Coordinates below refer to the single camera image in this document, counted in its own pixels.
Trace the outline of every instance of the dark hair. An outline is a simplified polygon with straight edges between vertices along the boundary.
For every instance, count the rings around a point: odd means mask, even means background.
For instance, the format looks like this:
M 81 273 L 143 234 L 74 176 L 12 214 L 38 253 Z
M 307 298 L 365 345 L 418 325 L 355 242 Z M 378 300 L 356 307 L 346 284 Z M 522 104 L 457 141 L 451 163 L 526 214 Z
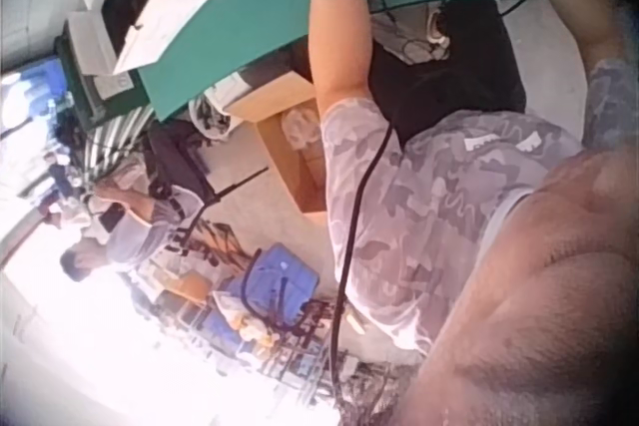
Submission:
M 67 249 L 60 256 L 60 264 L 62 269 L 74 281 L 82 281 L 91 274 L 91 270 L 87 268 L 78 268 L 76 266 L 76 253 L 71 249 Z

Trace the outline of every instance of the skin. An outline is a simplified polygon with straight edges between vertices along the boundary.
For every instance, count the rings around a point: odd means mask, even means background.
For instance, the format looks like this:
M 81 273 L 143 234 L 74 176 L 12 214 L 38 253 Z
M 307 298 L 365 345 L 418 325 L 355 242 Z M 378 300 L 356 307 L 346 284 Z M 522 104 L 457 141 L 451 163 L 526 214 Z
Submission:
M 477 412 L 574 424 L 608 407 L 636 360 L 637 160 L 630 150 L 572 159 L 515 209 L 392 424 L 472 424 Z M 504 369 L 510 378 L 494 373 Z
M 612 0 L 551 2 L 585 72 L 623 58 Z M 312 0 L 323 115 L 370 98 L 371 42 L 365 0 Z M 610 410 L 637 364 L 637 152 L 570 159 L 511 212 L 383 424 L 592 424 Z
M 148 195 L 133 190 L 121 190 L 110 179 L 97 183 L 94 193 L 107 202 L 122 204 L 139 221 L 151 225 L 155 200 Z M 82 238 L 71 249 L 76 252 L 75 264 L 79 268 L 101 268 L 110 262 L 105 247 L 94 238 Z

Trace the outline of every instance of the plastic bag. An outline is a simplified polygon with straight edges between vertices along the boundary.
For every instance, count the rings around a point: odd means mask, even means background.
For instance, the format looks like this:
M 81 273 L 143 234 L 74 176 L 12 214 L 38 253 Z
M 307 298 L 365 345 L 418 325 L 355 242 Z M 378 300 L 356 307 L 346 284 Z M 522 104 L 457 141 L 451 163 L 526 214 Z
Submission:
M 293 150 L 321 139 L 320 116 L 314 107 L 297 107 L 282 115 L 282 130 Z

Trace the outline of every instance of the white paper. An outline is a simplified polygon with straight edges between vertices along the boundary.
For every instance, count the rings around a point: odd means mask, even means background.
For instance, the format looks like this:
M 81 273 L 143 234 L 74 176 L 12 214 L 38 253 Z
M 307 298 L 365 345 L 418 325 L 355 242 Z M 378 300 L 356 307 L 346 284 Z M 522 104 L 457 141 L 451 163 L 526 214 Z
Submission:
M 117 75 L 97 75 L 93 78 L 93 82 L 102 100 L 133 89 L 133 80 L 128 72 Z
M 224 108 L 232 104 L 242 95 L 251 91 L 251 86 L 237 72 L 222 79 L 213 87 L 208 88 L 204 95 L 218 112 L 224 113 Z

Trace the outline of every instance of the person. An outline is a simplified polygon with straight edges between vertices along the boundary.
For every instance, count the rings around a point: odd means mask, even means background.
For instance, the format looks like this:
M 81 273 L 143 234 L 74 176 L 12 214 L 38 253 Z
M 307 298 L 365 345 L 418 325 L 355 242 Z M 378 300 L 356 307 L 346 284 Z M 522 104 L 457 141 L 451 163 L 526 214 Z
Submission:
M 195 127 L 184 121 L 153 124 L 148 133 L 153 160 L 162 182 L 170 188 L 165 200 L 135 190 L 122 190 L 109 178 L 95 185 L 99 198 L 121 204 L 126 213 L 115 225 L 106 244 L 84 237 L 61 256 L 63 270 L 81 281 L 93 269 L 112 266 L 129 269 L 164 247 L 175 229 L 204 205 L 211 189 L 187 152 L 187 141 Z
M 49 175 L 53 178 L 53 181 L 56 184 L 56 188 L 58 192 L 62 196 L 63 199 L 70 199 L 76 196 L 76 191 L 69 182 L 67 177 L 67 168 L 63 165 L 60 165 L 58 162 L 58 156 L 54 152 L 47 152 L 44 156 L 44 160 L 47 163 L 47 171 Z
M 590 424 L 637 364 L 636 73 L 612 0 L 551 2 L 588 73 L 581 143 L 532 115 L 460 111 L 403 148 L 391 131 L 365 185 L 348 300 L 427 355 L 374 424 Z M 388 121 L 366 0 L 311 0 L 310 17 L 339 278 Z

